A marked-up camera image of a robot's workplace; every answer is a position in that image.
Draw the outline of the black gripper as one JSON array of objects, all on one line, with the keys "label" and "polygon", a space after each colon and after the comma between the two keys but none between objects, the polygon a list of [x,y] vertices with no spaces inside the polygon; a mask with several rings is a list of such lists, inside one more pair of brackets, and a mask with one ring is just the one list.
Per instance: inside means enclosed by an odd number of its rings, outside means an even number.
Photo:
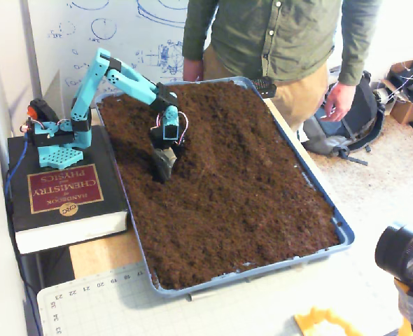
[{"label": "black gripper", "polygon": [[154,147],[153,160],[158,174],[166,182],[171,178],[177,160],[172,147],[183,143],[184,133],[179,134],[178,126],[155,126],[150,128],[149,137]]}]

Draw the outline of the person right hand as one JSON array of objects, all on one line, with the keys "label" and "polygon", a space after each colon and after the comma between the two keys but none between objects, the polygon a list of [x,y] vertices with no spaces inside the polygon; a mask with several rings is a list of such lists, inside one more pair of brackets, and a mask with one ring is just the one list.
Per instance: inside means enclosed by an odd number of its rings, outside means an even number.
[{"label": "person right hand", "polygon": [[202,81],[204,78],[203,60],[183,60],[183,80],[188,82]]}]

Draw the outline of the person left hand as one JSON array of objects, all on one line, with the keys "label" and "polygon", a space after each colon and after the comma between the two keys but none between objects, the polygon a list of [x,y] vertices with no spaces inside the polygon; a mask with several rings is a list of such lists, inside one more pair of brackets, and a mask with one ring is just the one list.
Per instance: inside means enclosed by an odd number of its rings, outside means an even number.
[{"label": "person left hand", "polygon": [[355,92],[355,85],[346,85],[337,81],[328,94],[324,106],[325,115],[321,119],[326,122],[343,119],[351,109]]}]

